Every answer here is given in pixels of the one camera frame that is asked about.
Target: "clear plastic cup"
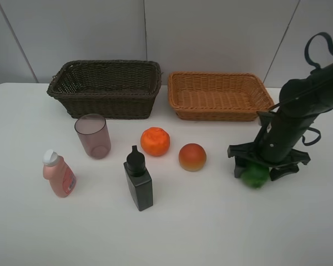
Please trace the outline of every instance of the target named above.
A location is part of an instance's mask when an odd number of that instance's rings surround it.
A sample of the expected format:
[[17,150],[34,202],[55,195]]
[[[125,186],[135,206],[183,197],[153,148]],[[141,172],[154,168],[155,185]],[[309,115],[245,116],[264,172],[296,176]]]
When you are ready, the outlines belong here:
[[87,155],[94,159],[104,158],[111,150],[106,119],[98,114],[84,115],[74,126]]

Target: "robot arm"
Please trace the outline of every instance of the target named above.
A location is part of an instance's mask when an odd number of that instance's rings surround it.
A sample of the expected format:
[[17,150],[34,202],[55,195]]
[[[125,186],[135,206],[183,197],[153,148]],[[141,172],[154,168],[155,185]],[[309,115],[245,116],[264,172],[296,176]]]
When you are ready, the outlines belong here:
[[[319,33],[326,38],[329,51],[333,55],[333,43],[327,33]],[[306,61],[316,67],[306,79],[289,80],[281,89],[277,112],[260,112],[261,129],[254,142],[230,145],[228,157],[235,157],[235,177],[239,178],[246,170],[248,162],[271,168],[272,181],[297,173],[297,164],[307,164],[310,157],[306,152],[294,150],[294,145],[322,113],[333,109],[333,64],[321,69],[308,55],[313,36],[306,45]]]

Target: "green fruit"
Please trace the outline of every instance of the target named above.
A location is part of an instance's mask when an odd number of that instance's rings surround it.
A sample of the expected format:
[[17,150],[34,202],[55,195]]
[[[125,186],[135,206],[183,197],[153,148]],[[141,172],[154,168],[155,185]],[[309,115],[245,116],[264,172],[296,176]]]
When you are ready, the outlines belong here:
[[251,188],[261,188],[270,178],[269,168],[254,162],[248,162],[240,178]]

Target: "black bottle cap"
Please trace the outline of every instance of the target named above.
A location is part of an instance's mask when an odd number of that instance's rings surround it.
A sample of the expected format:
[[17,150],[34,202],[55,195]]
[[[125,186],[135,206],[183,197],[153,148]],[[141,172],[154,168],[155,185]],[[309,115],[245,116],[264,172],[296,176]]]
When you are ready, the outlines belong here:
[[137,146],[132,146],[132,152],[127,156],[127,168],[134,172],[143,174],[145,172],[145,158],[137,150]]

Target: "light brown wicker basket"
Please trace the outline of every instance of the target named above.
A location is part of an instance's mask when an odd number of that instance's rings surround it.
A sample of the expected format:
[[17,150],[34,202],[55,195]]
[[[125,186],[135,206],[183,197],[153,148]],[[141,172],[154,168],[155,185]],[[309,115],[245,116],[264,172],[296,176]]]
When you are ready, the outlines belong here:
[[261,80],[248,73],[173,72],[168,100],[185,120],[253,121],[274,105]]

